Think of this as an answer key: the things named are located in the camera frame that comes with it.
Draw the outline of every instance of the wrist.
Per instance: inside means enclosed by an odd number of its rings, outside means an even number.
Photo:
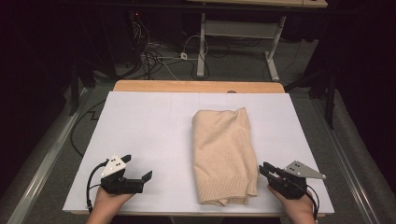
[[[295,217],[290,217],[290,221],[293,224],[316,224],[317,222],[314,220],[314,216],[312,213],[299,214]]]
[[[115,215],[116,213],[111,212],[111,209],[98,205],[93,208],[87,224],[109,224]]]

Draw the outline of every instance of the folded sweater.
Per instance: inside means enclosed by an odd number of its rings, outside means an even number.
[[[192,131],[199,203],[247,204],[257,195],[258,169],[246,109],[200,110]]]

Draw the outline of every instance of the hand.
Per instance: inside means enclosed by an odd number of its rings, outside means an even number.
[[[293,224],[316,223],[312,212],[313,204],[306,195],[299,200],[288,200],[269,185],[267,188],[282,202],[283,208]]]
[[[104,189],[99,187],[87,224],[110,223],[111,219],[120,211],[122,205],[131,199],[132,196],[134,194],[108,194]]]

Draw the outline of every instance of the white table surface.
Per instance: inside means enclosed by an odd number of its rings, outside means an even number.
[[[128,215],[283,216],[283,208],[259,176],[258,196],[248,205],[198,204],[192,167],[191,120],[200,109],[247,109],[257,164],[284,168],[301,161],[317,170],[293,104],[286,93],[190,93],[113,91],[92,135],[64,211],[87,213],[85,188],[92,169],[113,154],[132,155],[125,177],[153,172],[142,194],[120,210]],[[92,185],[100,183],[99,169]],[[320,198],[320,214],[334,212],[322,180],[307,179]],[[97,188],[91,190],[92,204]]]

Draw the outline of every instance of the table leg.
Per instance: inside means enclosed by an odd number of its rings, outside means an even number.
[[[277,43],[279,42],[280,35],[282,34],[282,31],[283,31],[283,27],[285,25],[285,20],[286,20],[285,16],[280,18],[279,24],[277,25],[277,28],[276,28],[276,33],[274,35],[271,51],[265,51],[265,60],[267,61],[268,70],[270,72],[272,81],[279,81],[279,76],[277,74],[275,63],[274,63],[274,54],[276,51]]]
[[[201,38],[200,38],[200,46],[199,46],[199,55],[198,55],[198,65],[197,65],[197,76],[203,77],[205,72],[205,17],[206,14],[202,13],[201,18]]]

